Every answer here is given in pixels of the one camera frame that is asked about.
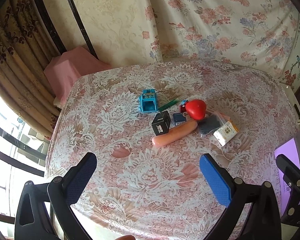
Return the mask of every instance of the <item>blue toy truck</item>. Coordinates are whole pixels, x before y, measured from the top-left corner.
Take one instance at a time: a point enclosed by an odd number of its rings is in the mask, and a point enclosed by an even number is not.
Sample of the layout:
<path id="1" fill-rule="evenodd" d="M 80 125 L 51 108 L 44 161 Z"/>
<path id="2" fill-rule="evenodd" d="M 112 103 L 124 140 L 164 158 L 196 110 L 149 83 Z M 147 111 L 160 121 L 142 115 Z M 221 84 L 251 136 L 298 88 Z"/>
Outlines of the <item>blue toy truck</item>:
<path id="1" fill-rule="evenodd" d="M 144 89 L 139 97 L 139 110 L 142 113 L 152 113 L 158 111 L 157 93 L 155 89 Z"/>

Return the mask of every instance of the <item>metal screw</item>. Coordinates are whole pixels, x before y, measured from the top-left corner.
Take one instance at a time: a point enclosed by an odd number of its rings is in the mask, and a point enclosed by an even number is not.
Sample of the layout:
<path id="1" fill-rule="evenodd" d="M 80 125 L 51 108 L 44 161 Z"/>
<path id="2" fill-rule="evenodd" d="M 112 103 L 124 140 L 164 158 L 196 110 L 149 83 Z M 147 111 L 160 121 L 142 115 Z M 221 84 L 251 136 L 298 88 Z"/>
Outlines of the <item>metal screw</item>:
<path id="1" fill-rule="evenodd" d="M 265 186 L 266 187 L 272 187 L 271 183 L 269 181 L 265 181 Z"/>
<path id="2" fill-rule="evenodd" d="M 294 208 L 290 208 L 288 211 L 288 215 L 292 216 L 294 214 Z"/>
<path id="3" fill-rule="evenodd" d="M 242 183 L 243 183 L 243 180 L 240 179 L 240 178 L 234 178 L 234 183 L 235 183 L 235 184 L 242 184 Z"/>
<path id="4" fill-rule="evenodd" d="M 62 180 L 62 177 L 58 176 L 53 179 L 53 182 L 58 183 Z"/>

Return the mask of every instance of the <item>window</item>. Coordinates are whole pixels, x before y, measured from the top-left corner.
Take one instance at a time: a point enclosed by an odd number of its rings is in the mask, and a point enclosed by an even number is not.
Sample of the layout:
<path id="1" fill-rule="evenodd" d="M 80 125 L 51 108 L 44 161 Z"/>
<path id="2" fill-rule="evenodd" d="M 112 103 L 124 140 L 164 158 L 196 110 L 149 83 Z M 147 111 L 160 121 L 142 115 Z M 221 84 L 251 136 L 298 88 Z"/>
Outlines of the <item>window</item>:
<path id="1" fill-rule="evenodd" d="M 1 98 L 0 128 L 32 149 L 47 154 L 49 141 L 32 130 Z M 44 160 L 29 155 L 1 135 L 0 152 L 38 170 L 45 171 Z M 34 184 L 46 182 L 43 177 L 15 168 L 0 160 L 0 213 L 15 217 L 23 186 L 28 180 L 32 180 Z"/>

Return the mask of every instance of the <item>floral tablecloth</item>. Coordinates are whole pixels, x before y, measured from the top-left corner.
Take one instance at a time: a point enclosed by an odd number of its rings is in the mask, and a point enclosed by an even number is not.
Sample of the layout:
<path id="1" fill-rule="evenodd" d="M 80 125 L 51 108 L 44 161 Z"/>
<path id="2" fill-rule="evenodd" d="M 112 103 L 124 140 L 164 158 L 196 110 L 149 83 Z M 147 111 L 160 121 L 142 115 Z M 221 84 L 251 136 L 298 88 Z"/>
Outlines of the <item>floral tablecloth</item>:
<path id="1" fill-rule="evenodd" d="M 180 94 L 203 99 L 229 115 L 240 131 L 224 147 L 195 131 L 154 148 L 155 113 L 138 111 L 145 88 L 157 90 L 159 105 Z M 63 176 L 86 152 L 94 152 L 97 169 L 74 208 L 104 228 L 138 239 L 202 239 L 224 206 L 202 176 L 199 157 L 211 154 L 247 183 L 270 181 L 280 201 L 273 152 L 296 132 L 284 91 L 259 70 L 213 61 L 117 68 L 74 84 L 52 137 L 47 176 Z M 241 226 L 240 220 L 235 234 Z"/>

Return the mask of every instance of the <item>red ball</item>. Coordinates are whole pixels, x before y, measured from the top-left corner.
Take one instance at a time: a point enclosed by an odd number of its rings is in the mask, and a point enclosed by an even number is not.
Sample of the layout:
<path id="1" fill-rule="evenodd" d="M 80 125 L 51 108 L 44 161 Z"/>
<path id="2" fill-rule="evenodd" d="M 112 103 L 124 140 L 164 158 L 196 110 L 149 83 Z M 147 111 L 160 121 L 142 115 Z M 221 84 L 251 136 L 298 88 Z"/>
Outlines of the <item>red ball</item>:
<path id="1" fill-rule="evenodd" d="M 202 120 L 206 115 L 207 105 L 200 99 L 191 100 L 186 103 L 186 111 L 192 119 Z"/>

